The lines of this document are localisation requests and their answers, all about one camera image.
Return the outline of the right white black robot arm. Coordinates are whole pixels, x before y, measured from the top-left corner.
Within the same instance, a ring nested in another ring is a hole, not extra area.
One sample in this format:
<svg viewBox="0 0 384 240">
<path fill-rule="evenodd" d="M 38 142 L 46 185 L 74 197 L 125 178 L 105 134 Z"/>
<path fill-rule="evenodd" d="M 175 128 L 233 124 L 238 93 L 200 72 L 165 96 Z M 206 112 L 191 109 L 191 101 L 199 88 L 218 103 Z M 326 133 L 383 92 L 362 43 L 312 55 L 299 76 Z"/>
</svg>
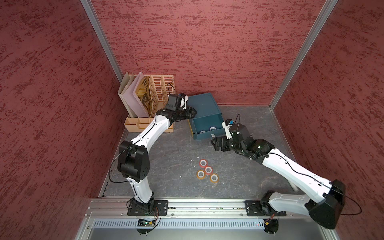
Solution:
<svg viewBox="0 0 384 240">
<path fill-rule="evenodd" d="M 251 161 L 269 168 L 292 182 L 302 195 L 267 191 L 257 209 L 265 216 L 291 212 L 309 216 L 327 229 L 335 229 L 345 205 L 346 186 L 339 180 L 330 181 L 302 167 L 264 139 L 255 140 L 248 129 L 229 119 L 222 123 L 224 137 L 215 137 L 211 143 L 216 151 L 233 151 Z"/>
</svg>

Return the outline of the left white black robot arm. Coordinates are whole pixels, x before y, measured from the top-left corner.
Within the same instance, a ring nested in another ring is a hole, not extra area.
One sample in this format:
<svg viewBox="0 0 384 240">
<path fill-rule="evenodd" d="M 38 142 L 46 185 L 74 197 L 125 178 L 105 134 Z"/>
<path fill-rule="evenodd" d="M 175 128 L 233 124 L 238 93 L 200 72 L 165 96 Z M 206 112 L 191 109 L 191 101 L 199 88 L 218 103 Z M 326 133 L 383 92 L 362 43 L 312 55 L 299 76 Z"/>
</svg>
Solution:
<svg viewBox="0 0 384 240">
<path fill-rule="evenodd" d="M 152 214 L 155 208 L 154 193 L 147 178 L 151 167 L 150 149 L 174 122 L 197 115 L 194 107 L 188 106 L 188 100 L 185 94 L 169 95 L 166 106 L 156 112 L 152 122 L 138 136 L 119 146 L 117 169 L 131 185 L 134 206 L 145 215 Z"/>
</svg>

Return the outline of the teal drawer cabinet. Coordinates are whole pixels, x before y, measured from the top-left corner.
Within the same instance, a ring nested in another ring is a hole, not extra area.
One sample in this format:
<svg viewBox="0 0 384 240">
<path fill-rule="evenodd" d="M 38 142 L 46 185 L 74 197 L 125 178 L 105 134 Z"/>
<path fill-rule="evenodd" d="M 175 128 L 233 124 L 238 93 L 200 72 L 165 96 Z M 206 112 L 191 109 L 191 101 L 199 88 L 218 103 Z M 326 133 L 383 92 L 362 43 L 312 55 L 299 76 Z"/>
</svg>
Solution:
<svg viewBox="0 0 384 240">
<path fill-rule="evenodd" d="M 197 115 L 188 120 L 194 140 L 200 141 L 225 135 L 222 127 L 224 122 L 222 112 L 211 93 L 190 96 L 187 105 L 194 107 L 197 111 Z M 215 127 L 216 130 L 210 131 L 210 127 Z"/>
</svg>

